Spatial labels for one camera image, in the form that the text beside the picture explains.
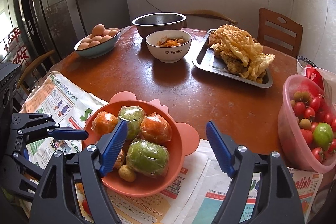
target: pink plastic bowl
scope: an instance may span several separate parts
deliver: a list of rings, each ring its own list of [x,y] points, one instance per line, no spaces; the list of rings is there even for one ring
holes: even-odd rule
[[[291,75],[288,77],[283,85],[283,104],[278,117],[278,134],[282,149],[293,164],[293,167],[322,174],[327,173],[336,164],[336,154],[323,163],[314,158],[301,134],[290,104],[290,100],[296,91],[308,91],[313,97],[319,94],[324,95],[324,91],[307,77],[302,75]],[[327,97],[325,97],[325,103],[329,111],[335,115],[335,110]]]
[[[108,188],[122,195],[135,197],[154,195],[167,188],[176,179],[181,171],[184,157],[197,149],[200,144],[200,137],[192,126],[175,122],[168,115],[168,107],[162,106],[158,99],[145,102],[137,100],[133,93],[123,91],[113,96],[108,105],[103,106],[88,118],[85,129],[89,133],[89,137],[82,142],[83,149],[100,139],[100,136],[91,130],[92,121],[97,114],[106,111],[117,117],[122,106],[140,106],[147,115],[156,112],[168,121],[172,128],[172,140],[164,144],[170,154],[168,172],[166,176],[157,179],[145,177],[138,173],[134,182],[127,182],[120,178],[118,171],[114,169],[102,181]]]

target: round wooden table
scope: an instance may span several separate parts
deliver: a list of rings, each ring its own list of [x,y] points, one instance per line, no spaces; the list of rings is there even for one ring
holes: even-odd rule
[[[105,101],[124,90],[133,92],[139,100],[158,98],[176,122],[192,125],[202,139],[206,139],[206,123],[213,120],[222,133],[253,152],[282,152],[277,120],[283,84],[288,76],[296,74],[295,58],[264,46],[264,53],[276,57],[270,65],[273,86],[261,89],[194,67],[192,57],[198,54],[207,32],[184,30],[193,41],[188,54],[176,63],[155,59],[133,26],[110,53],[85,59],[73,52],[51,71],[59,71]]]

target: bowl of eggs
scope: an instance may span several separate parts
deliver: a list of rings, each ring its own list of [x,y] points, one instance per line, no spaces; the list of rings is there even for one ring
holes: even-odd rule
[[[84,37],[75,45],[75,52],[86,58],[102,56],[113,50],[120,35],[120,29],[105,29],[103,24],[98,24],[92,29],[92,34]]]

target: egg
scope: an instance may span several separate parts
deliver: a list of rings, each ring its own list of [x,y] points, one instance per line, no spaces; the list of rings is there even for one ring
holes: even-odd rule
[[[106,36],[104,36],[102,39],[101,39],[101,41],[100,41],[100,43],[104,43],[104,42],[106,42],[107,40],[110,40],[112,37],[110,37],[109,35],[106,35]]]
[[[118,33],[117,30],[112,30],[110,31],[109,36],[114,37],[117,33]]]
[[[91,48],[91,47],[93,47],[93,46],[96,46],[96,45],[99,45],[100,44],[100,42],[99,41],[92,41],[89,45],[88,45],[88,48]]]
[[[103,24],[98,24],[92,29],[92,35],[91,38],[97,36],[97,35],[102,35],[105,30],[105,27]]]
[[[90,43],[91,41],[91,38],[83,38],[81,43]]]
[[[110,31],[111,30],[106,29],[101,36],[104,37],[104,36],[108,35],[110,33]]]
[[[92,38],[92,41],[99,41],[100,42],[102,38],[103,38],[102,36],[97,35],[97,36]]]
[[[77,47],[77,50],[83,50],[85,48],[87,48],[89,46],[89,44],[87,42],[83,42],[83,43],[80,43]]]

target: green tomato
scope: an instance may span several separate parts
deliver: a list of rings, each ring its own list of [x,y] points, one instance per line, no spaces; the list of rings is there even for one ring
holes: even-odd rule
[[[325,122],[318,124],[313,132],[313,139],[315,143],[323,150],[328,150],[333,138],[334,134],[331,126]]]
[[[126,164],[134,171],[148,177],[165,175],[168,169],[169,152],[161,145],[135,139],[129,146]]]

